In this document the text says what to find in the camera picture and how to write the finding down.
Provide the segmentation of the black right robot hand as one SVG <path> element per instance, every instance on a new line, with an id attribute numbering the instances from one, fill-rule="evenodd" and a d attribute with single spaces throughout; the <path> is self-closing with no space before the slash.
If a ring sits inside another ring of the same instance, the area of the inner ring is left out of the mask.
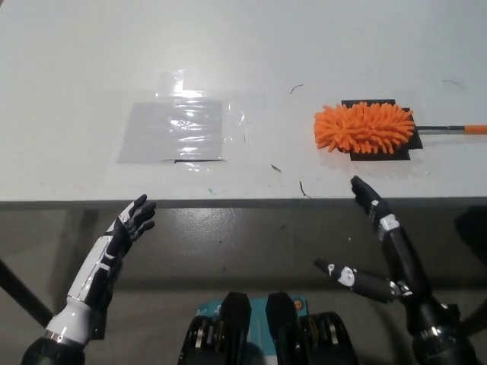
<path id="1" fill-rule="evenodd" d="M 389 274 L 380 276 L 326 259 L 316 259 L 314 265 L 352 293 L 380 303 L 401 302 L 413 336 L 458 334 L 459 319 L 434 297 L 419 256 L 386 200 L 358 176 L 352 177 L 351 185 L 380 241 Z"/>

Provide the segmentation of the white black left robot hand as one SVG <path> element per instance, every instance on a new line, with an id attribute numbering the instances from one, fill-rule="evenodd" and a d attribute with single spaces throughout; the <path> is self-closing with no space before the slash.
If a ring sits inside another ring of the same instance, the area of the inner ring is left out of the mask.
<path id="1" fill-rule="evenodd" d="M 87 306 L 102 313 L 113 295 L 123 259 L 133 243 L 154 227 L 156 204 L 143 194 L 126 206 L 99 236 L 68 290 L 66 306 Z"/>

